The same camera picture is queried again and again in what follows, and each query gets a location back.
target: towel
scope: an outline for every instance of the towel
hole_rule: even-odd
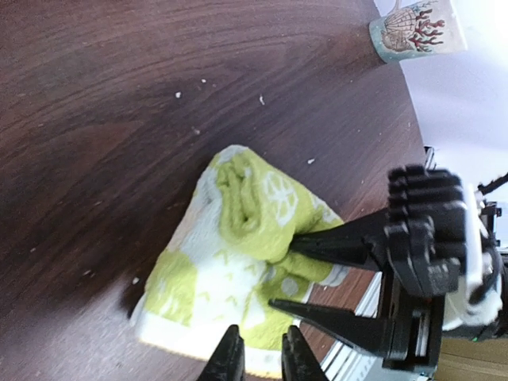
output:
[[[347,267],[288,251],[296,233],[341,219],[303,185],[238,145],[218,153],[148,277],[131,321],[138,339],[208,360],[238,324],[245,368],[281,377],[281,337],[292,317],[270,298],[306,302],[314,283],[338,286]]]

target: dark wooden table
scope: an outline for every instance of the dark wooden table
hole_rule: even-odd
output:
[[[138,344],[128,314],[229,144],[345,219],[382,207],[387,171],[423,147],[399,66],[369,42],[375,17],[372,0],[4,0],[0,379],[201,371]],[[354,307],[370,277],[313,299]],[[322,357],[330,339],[306,333]]]

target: white wall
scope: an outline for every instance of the white wall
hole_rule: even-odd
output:
[[[384,15],[395,0],[375,3]],[[508,172],[508,0],[454,3],[469,50],[406,60],[402,69],[438,165],[476,185]],[[508,202],[508,185],[489,199]]]

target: mug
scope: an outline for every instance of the mug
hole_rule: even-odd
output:
[[[372,43],[387,63],[468,49],[451,0],[395,8],[369,25]]]

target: mug handle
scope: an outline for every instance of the mug handle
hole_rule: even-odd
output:
[[[388,14],[395,13],[398,10],[400,10],[400,2],[401,2],[401,0],[395,0],[394,9],[392,9],[390,12],[388,12]]]

